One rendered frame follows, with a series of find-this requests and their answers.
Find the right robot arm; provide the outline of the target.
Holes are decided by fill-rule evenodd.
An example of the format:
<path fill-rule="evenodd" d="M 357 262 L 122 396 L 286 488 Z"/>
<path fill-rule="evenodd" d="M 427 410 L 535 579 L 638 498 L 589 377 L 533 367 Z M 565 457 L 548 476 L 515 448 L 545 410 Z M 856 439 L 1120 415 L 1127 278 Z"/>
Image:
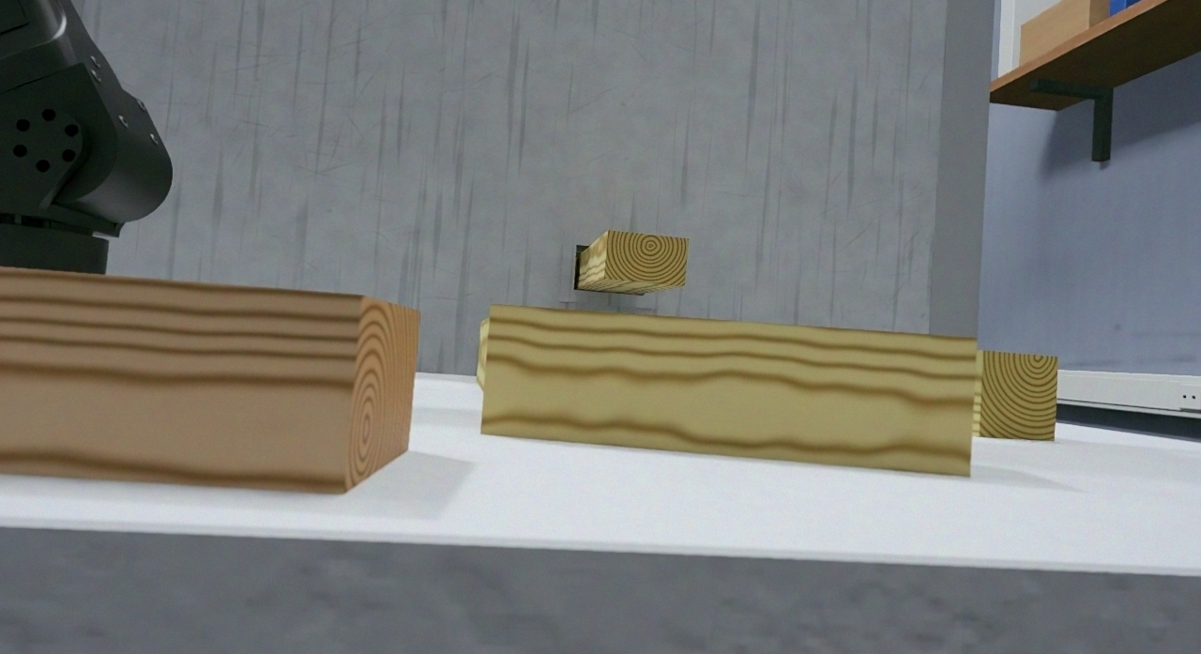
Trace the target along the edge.
<path fill-rule="evenodd" d="M 0 0 L 0 266 L 106 275 L 102 236 L 155 212 L 172 182 L 144 102 L 71 0 Z"/>

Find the long wooden board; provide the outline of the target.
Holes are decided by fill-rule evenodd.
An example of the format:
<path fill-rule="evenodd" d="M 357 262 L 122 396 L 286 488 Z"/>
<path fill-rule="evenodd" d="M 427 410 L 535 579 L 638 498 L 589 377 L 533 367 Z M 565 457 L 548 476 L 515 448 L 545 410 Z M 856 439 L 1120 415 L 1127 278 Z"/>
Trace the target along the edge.
<path fill-rule="evenodd" d="M 576 256 L 573 290 L 640 295 L 685 287 L 688 238 L 610 232 Z"/>

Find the grey panel wall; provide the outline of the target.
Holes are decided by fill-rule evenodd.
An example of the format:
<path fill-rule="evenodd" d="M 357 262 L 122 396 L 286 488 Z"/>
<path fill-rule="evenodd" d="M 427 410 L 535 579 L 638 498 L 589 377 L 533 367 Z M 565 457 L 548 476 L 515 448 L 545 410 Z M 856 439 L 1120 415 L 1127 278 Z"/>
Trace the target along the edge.
<path fill-rule="evenodd" d="M 978 338 L 994 0 L 71 0 L 169 154 L 106 275 Z M 564 232 L 688 238 L 656 310 Z"/>

